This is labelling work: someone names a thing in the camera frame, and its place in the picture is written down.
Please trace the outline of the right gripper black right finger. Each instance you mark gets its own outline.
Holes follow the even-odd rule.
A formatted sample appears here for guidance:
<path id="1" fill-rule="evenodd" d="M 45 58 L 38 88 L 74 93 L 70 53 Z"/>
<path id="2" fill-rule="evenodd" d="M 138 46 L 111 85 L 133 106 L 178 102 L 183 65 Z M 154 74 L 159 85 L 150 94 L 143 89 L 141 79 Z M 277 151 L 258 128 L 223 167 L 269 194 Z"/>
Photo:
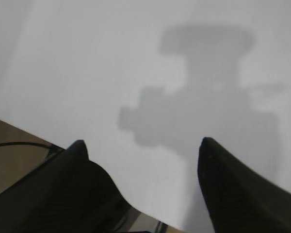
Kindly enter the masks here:
<path id="1" fill-rule="evenodd" d="M 211 137 L 202 139 L 197 176 L 216 233 L 291 233 L 291 193 Z"/>

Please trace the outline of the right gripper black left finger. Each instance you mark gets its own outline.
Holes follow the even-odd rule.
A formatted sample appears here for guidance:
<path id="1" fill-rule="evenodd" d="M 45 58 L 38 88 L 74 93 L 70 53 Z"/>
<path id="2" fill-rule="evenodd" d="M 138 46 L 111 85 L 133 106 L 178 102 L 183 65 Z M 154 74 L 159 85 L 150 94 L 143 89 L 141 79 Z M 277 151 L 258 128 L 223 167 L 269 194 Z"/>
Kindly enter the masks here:
<path id="1" fill-rule="evenodd" d="M 129 209 L 78 140 L 0 194 L 0 233 L 112 233 Z"/>

